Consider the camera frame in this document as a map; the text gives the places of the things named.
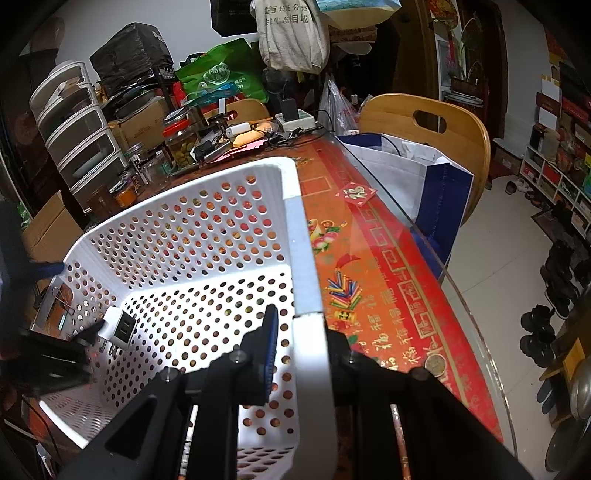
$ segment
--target black bag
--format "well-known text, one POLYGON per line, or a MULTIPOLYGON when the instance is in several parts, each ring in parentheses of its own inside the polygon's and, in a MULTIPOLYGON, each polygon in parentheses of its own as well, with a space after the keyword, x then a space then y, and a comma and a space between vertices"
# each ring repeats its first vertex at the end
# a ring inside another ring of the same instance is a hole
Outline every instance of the black bag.
POLYGON ((251 15, 251 0, 209 0, 212 28, 222 37, 256 33, 256 20, 251 15))
POLYGON ((158 29, 143 23, 123 27, 90 56, 90 62, 109 96, 153 67, 173 66, 173 58, 158 29))

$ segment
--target screw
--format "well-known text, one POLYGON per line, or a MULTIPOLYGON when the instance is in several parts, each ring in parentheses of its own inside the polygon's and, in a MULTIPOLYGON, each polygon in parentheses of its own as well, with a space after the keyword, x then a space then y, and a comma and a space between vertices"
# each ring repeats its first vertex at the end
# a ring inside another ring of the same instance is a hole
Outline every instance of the screw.
POLYGON ((164 367, 160 372, 160 378, 165 382, 172 382, 178 377, 179 371, 176 368, 164 367))
POLYGON ((248 354, 243 350, 234 350, 228 357, 230 358, 230 361, 235 364, 241 364, 248 359, 248 354))

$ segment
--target wall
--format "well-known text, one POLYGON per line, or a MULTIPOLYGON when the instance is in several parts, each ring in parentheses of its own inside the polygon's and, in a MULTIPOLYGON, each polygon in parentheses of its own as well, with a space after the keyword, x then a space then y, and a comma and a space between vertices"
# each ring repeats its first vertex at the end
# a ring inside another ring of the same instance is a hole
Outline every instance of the wall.
POLYGON ((501 10, 507 48, 505 140, 520 153, 537 119, 535 94, 551 75, 544 27, 517 0, 493 0, 501 10))
MULTIPOLYGON (((209 0, 69 0, 56 13, 66 24, 57 62, 82 60, 93 81, 98 75, 90 55, 132 22, 156 26, 174 60, 174 67, 191 53, 208 51, 238 37, 221 37, 212 29, 209 0)), ((245 35, 254 41, 257 34, 245 35)))

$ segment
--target jar lid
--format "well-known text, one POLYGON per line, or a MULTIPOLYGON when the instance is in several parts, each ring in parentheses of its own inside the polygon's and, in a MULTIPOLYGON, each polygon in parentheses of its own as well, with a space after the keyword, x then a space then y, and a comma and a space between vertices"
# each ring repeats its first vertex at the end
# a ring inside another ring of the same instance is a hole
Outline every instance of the jar lid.
POLYGON ((144 148, 144 144, 142 142, 138 142, 135 145, 132 145, 131 147, 129 147, 128 151, 125 152, 125 156, 129 157, 131 155, 133 155, 134 153, 137 153, 141 150, 143 150, 144 148))
POLYGON ((180 120, 176 123, 173 123, 172 125, 169 125, 168 127, 166 127, 164 129, 164 131, 162 132, 162 134, 165 137, 170 137, 171 135, 174 135, 176 132, 180 132, 182 129, 190 127, 191 126, 191 121, 188 119, 183 119, 180 120))
POLYGON ((118 190, 121 189, 121 187, 123 187, 124 185, 126 185, 126 181, 125 180, 120 180, 117 183, 115 183, 115 185, 113 185, 110 189, 109 192, 111 193, 115 193, 118 190))
POLYGON ((182 120, 183 117, 187 115, 188 110, 189 109, 186 106, 183 106, 178 110, 175 110, 174 112, 170 112, 167 116, 164 117, 164 119, 162 120, 162 124, 165 127, 167 127, 175 123, 177 120, 182 120))

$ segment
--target decorative fan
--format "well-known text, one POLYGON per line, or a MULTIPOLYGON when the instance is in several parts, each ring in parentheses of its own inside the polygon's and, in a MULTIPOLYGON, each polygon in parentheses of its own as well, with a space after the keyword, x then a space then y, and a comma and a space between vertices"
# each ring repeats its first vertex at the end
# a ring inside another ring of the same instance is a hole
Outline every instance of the decorative fan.
POLYGON ((453 29, 457 27, 457 11, 451 0, 429 0, 429 10, 433 14, 433 21, 444 24, 449 38, 450 60, 456 63, 456 47, 453 29))

